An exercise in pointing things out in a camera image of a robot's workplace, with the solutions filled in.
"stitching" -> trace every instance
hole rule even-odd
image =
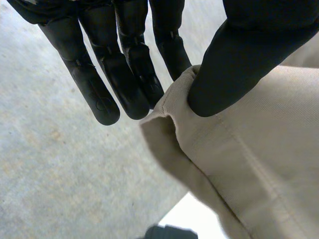
[[[252,154],[250,152],[248,152],[248,150],[246,149],[247,147],[238,139],[238,137],[234,134],[233,130],[231,130],[223,121],[223,119],[221,118],[220,114],[215,115],[218,120],[220,121],[220,123],[224,126],[224,128],[228,131],[228,133],[232,136],[232,138],[241,146],[240,149],[244,150],[246,153],[248,154]],[[294,217],[293,213],[288,210],[287,205],[285,204],[285,201],[283,200],[281,194],[277,191],[276,187],[274,187],[271,183],[271,180],[269,179],[269,177],[267,176],[267,174],[264,173],[264,171],[260,168],[259,165],[257,165],[256,161],[253,159],[252,161],[254,168],[260,172],[262,174],[262,176],[266,179],[266,184],[268,184],[268,186],[275,192],[276,196],[280,199],[283,207],[285,208],[286,212],[288,213],[288,215],[294,220],[294,222],[296,223],[296,225],[298,225],[300,231],[304,234],[305,238],[307,238],[305,231],[301,228],[301,226],[299,225],[299,223],[297,222],[296,218]]]

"concrete floor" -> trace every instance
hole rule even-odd
[[[180,34],[192,64],[200,64],[225,18],[222,0],[186,1]],[[154,164],[138,122],[123,110],[113,126],[96,122],[38,27],[3,0],[0,32],[0,238],[143,235],[186,189]],[[150,14],[145,38],[167,89],[172,81]],[[316,37],[285,64],[317,67],[318,56]]]

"robotic hand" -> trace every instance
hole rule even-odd
[[[98,75],[79,22],[126,114],[145,117],[164,92],[145,45],[148,0],[9,0],[28,22],[38,24],[59,52],[94,116],[104,125],[117,122],[120,110]],[[150,0],[158,49],[176,80],[191,63],[178,34],[184,0]],[[122,50],[117,42],[117,27]]]
[[[147,0],[8,1],[26,20],[39,24],[100,123],[113,124],[120,113],[87,54],[78,20],[128,116],[143,118],[163,95],[143,37]],[[188,95],[190,108],[202,117],[237,102],[319,31],[318,0],[223,2],[227,20],[208,47]],[[150,4],[156,44],[175,80],[191,66],[178,35],[184,0]],[[125,56],[117,44],[116,21]]]

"white surface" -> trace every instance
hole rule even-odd
[[[160,221],[159,226],[190,229],[199,239],[227,239],[218,216],[206,205],[187,193]]]

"beige fabric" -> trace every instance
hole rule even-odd
[[[142,121],[158,163],[232,239],[319,238],[319,69],[279,66],[209,118],[186,103],[198,69],[187,69]]]

